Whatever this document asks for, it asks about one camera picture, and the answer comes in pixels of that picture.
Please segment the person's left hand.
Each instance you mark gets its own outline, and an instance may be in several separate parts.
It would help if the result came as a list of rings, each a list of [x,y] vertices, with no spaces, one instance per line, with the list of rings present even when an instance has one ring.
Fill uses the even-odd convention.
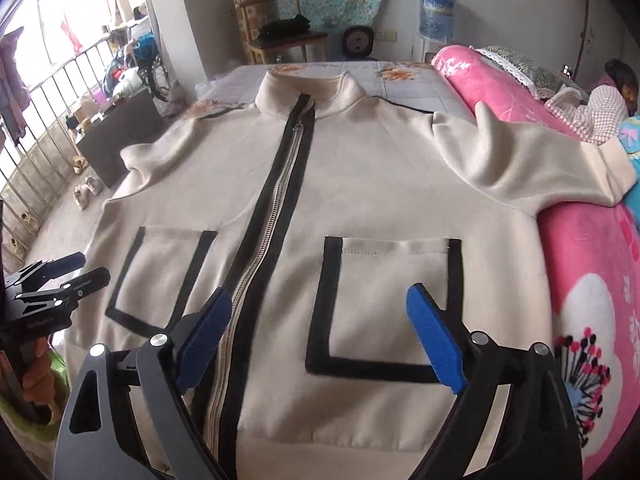
[[[55,379],[51,372],[49,343],[46,337],[34,344],[35,361],[23,376],[23,396],[27,402],[49,405],[55,397]]]

